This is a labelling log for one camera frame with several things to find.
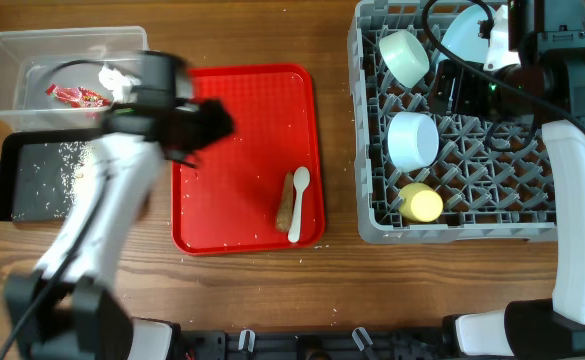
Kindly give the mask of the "large light blue plate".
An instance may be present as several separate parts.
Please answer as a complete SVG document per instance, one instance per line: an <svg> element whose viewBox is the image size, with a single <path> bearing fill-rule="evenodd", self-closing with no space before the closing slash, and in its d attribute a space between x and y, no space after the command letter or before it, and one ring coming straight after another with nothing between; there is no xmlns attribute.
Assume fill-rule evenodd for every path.
<svg viewBox="0 0 585 360"><path fill-rule="evenodd" d="M487 15L479 5L463 10L445 32L441 44L466 62L483 64L486 61L489 43L478 36L479 21Z"/></svg>

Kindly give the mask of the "small light blue plate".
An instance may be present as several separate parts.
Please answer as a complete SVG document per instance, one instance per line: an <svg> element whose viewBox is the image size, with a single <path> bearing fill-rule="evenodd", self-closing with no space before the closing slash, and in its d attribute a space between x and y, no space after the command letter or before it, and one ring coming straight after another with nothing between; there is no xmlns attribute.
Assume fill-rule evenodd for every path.
<svg viewBox="0 0 585 360"><path fill-rule="evenodd" d="M387 132L388 155L402 172L430 166L439 151L439 133L434 120L426 114L399 112Z"/></svg>

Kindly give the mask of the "red snack wrapper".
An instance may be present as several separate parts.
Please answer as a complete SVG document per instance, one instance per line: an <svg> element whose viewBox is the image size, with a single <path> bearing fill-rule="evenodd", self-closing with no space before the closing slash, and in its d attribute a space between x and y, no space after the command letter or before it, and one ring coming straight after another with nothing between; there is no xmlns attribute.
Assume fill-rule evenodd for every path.
<svg viewBox="0 0 585 360"><path fill-rule="evenodd" d="M52 84L45 93L72 108L99 108L112 104L108 98L84 87L67 88Z"/></svg>

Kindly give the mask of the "green bowl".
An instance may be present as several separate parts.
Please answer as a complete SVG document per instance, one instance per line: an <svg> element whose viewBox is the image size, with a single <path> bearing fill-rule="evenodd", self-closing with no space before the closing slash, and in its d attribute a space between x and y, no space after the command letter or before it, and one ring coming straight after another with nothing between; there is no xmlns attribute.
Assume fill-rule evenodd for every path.
<svg viewBox="0 0 585 360"><path fill-rule="evenodd" d="M390 73L406 88L413 88L429 71L426 50L418 38L407 30L381 38L379 50Z"/></svg>

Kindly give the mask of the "pile of white rice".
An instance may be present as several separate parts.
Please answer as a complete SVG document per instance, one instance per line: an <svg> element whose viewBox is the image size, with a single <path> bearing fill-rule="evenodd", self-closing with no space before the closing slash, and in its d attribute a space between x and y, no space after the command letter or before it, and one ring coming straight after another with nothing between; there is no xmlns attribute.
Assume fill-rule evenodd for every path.
<svg viewBox="0 0 585 360"><path fill-rule="evenodd" d="M73 186L78 171L90 156L88 141L23 146L17 166L12 221L65 218L75 199Z"/></svg>

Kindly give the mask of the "yellow plastic cup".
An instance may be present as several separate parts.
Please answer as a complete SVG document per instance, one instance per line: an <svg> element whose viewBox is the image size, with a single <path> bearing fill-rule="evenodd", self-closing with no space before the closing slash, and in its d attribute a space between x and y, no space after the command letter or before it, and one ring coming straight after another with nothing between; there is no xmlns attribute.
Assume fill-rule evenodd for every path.
<svg viewBox="0 0 585 360"><path fill-rule="evenodd" d="M399 213L416 222L432 222L443 213L443 200L431 187L424 183L411 183L399 191L402 203Z"/></svg>

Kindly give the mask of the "white napkin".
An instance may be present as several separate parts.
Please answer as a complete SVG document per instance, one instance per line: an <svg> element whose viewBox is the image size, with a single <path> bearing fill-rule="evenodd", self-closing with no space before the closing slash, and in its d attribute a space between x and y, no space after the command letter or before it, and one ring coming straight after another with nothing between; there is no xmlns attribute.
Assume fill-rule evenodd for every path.
<svg viewBox="0 0 585 360"><path fill-rule="evenodd" d="M98 73L101 85L112 95L115 103L130 103L136 101L132 93L135 86L141 84L141 80L134 75L124 75L121 71L103 64Z"/></svg>

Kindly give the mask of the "white plastic spoon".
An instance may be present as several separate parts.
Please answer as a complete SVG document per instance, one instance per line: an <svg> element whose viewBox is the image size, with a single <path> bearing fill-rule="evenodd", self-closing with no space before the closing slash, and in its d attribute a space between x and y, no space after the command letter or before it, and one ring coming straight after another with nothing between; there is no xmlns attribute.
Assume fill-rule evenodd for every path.
<svg viewBox="0 0 585 360"><path fill-rule="evenodd" d="M301 166L295 171L293 176L293 186L296 197L294 201L291 227L288 232L288 240L290 243L297 243L300 240L303 195L309 186L310 180L310 172L306 167Z"/></svg>

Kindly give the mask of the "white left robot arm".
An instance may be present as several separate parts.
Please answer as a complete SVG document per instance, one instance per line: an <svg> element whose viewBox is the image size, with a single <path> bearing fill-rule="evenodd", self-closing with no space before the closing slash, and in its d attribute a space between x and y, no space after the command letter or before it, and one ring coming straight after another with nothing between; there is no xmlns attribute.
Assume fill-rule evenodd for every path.
<svg viewBox="0 0 585 360"><path fill-rule="evenodd" d="M123 245L164 161L186 157L234 130L216 99L169 106L116 104L92 142L87 192L74 202L29 275L4 287L12 330L0 359L177 359L178 324L130 316L113 293Z"/></svg>

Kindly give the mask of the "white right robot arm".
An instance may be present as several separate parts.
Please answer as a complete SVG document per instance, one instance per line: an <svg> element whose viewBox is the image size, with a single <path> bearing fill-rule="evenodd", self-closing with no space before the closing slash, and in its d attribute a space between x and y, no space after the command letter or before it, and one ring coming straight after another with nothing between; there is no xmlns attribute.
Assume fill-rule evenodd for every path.
<svg viewBox="0 0 585 360"><path fill-rule="evenodd" d="M434 110L489 119L531 115L554 182L558 269L551 298L453 320L457 354L517 359L585 357L585 47L534 54L486 71L452 52L436 75Z"/></svg>

